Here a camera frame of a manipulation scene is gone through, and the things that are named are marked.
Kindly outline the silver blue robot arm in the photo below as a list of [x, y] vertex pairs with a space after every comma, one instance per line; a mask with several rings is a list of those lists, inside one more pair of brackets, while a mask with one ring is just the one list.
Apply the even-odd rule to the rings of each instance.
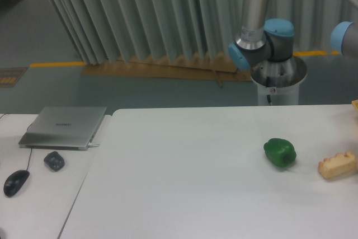
[[257, 85], [285, 88], [307, 76], [294, 50], [313, 48], [357, 58], [357, 0], [243, 0], [228, 51]]

